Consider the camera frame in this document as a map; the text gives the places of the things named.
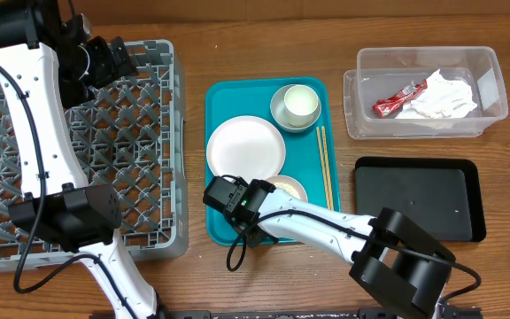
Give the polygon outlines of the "small white bowl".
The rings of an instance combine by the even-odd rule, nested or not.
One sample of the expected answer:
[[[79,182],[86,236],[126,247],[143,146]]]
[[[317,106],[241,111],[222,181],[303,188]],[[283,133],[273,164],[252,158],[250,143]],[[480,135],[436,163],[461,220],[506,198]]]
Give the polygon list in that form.
[[[296,179],[286,175],[276,175],[267,178],[267,181],[276,188],[282,189],[289,193],[292,197],[307,201],[308,197],[305,188]]]

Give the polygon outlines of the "red snack wrapper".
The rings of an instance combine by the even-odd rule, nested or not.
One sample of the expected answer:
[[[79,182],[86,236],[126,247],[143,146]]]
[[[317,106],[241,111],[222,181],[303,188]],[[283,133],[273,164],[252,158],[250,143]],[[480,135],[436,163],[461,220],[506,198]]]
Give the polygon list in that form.
[[[380,118],[386,118],[387,116],[395,113],[405,103],[417,98],[427,87],[427,80],[423,80],[420,84],[414,84],[411,82],[393,96],[377,100],[372,106],[372,110]]]

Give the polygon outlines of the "white napkin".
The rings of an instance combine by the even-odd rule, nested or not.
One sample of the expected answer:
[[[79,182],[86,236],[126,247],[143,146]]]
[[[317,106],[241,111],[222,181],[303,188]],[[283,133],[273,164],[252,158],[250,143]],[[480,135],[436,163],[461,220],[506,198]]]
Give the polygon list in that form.
[[[427,79],[427,88],[404,103],[396,119],[456,119],[464,118],[477,108],[471,86],[462,78],[443,77],[438,69]]]

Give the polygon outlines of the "white rice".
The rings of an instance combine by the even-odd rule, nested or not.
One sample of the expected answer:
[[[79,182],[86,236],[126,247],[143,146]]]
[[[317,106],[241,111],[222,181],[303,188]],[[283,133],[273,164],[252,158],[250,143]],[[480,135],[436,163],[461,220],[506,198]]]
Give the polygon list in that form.
[[[285,182],[274,182],[274,186],[289,193],[292,197],[301,199],[301,195],[295,186]]]

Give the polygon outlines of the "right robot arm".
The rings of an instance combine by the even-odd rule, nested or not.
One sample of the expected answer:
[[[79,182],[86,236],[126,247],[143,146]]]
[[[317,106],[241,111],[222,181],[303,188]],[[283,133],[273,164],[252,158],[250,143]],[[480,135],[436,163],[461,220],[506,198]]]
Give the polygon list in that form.
[[[398,211],[344,214],[291,196],[264,180],[215,176],[204,203],[221,213],[245,246],[289,238],[340,257],[349,275],[402,318],[431,318],[452,272],[454,255]]]

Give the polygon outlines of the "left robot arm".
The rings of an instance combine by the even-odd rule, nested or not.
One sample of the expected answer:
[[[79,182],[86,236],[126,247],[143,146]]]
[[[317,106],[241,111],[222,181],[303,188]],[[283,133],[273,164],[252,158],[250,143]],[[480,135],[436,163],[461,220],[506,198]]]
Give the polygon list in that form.
[[[115,189],[91,185],[73,149],[67,108],[137,70],[120,38],[61,19],[54,1],[0,1],[0,85],[19,148],[23,199],[9,208],[30,239],[59,245],[98,282],[118,318],[163,318],[158,293],[121,234]]]

